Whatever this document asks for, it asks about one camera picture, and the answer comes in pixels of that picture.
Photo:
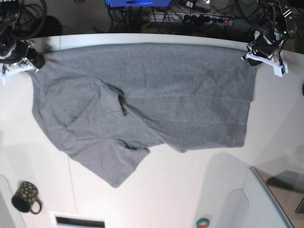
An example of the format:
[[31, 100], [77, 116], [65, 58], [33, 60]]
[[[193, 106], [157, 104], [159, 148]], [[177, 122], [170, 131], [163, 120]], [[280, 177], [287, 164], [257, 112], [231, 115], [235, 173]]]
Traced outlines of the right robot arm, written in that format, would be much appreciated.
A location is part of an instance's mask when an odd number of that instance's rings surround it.
[[41, 69], [45, 64], [42, 54], [31, 41], [42, 30], [47, 18], [47, 4], [26, 4], [24, 0], [0, 2], [0, 63], [33, 66]]

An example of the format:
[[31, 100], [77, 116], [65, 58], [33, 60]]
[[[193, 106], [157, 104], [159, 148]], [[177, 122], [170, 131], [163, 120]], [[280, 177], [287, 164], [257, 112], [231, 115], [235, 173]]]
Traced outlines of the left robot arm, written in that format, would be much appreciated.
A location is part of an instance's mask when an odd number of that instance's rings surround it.
[[286, 0], [258, 0], [261, 16], [256, 23], [254, 40], [247, 44], [248, 53], [260, 59], [271, 60], [279, 51], [279, 66], [283, 65], [285, 42], [294, 38], [297, 27], [293, 12]]

